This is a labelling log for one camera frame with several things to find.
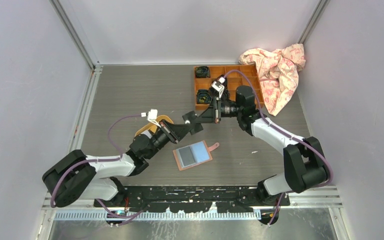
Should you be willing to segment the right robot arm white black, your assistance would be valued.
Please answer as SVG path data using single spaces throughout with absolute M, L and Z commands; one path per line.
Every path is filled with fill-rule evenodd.
M 256 105 L 252 87 L 237 87 L 234 101 L 219 98 L 215 90 L 213 93 L 208 108 L 191 116 L 196 131 L 202 130 L 202 124 L 218 124 L 222 118 L 236 118 L 244 132 L 266 142 L 283 157 L 283 172 L 257 184 L 257 198 L 261 204 L 271 205 L 279 194 L 299 194 L 330 183 L 333 173 L 319 140 L 294 135 L 271 121 Z

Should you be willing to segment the brown leather card holder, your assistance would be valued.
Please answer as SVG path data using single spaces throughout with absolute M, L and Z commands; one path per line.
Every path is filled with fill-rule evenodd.
M 198 166 L 198 165 L 201 165 L 203 163 L 211 161 L 213 159 L 212 151 L 216 150 L 219 146 L 220 146 L 219 142 L 216 142 L 213 145 L 208 146 L 205 140 L 202 140 L 202 141 L 199 141 L 199 142 L 187 145 L 187 146 L 183 146 L 183 147 L 191 147 L 193 155 L 194 155 L 194 159 L 196 161 L 196 163 L 194 165 L 190 165 L 188 167 L 182 167 L 180 164 L 180 161 L 179 161 L 177 149 L 180 149 L 183 147 L 174 149 L 172 152 L 173 152 L 173 156 L 174 156 L 174 159 L 176 161 L 178 169 L 180 171 L 183 171 L 183 170 L 186 170 L 186 169 L 189 169 L 189 168 L 192 168 L 192 167 L 195 167 L 195 166 Z

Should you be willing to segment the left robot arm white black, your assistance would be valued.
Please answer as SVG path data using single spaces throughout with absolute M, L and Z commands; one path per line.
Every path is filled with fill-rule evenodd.
M 194 130 L 190 122 L 174 124 L 163 119 L 158 124 L 155 132 L 144 130 L 136 135 L 129 149 L 119 155 L 91 156 L 80 149 L 69 152 L 42 176 L 51 195 L 50 206 L 63 208 L 77 200 L 121 206 L 126 193 L 116 177 L 140 174 L 165 145 L 179 143 Z

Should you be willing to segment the black gold credit card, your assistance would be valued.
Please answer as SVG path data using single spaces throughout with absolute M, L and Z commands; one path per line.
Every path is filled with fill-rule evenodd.
M 196 163 L 194 154 L 190 146 L 185 146 L 176 150 L 180 165 L 183 168 L 194 165 Z

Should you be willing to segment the yellow oval card tray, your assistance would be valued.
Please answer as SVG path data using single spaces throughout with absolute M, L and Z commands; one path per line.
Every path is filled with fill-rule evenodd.
M 162 120 L 166 120 L 167 122 L 173 124 L 173 120 L 167 116 L 167 115 L 159 115 L 156 120 L 159 122 L 159 121 L 162 121 Z M 135 133 L 135 137 L 142 134 L 143 132 L 145 131 L 150 131 L 152 134 L 154 134 L 156 131 L 157 131 L 157 126 L 153 123 L 150 123 L 148 122 L 146 125 L 144 125 L 143 127 L 141 127 L 136 133 Z

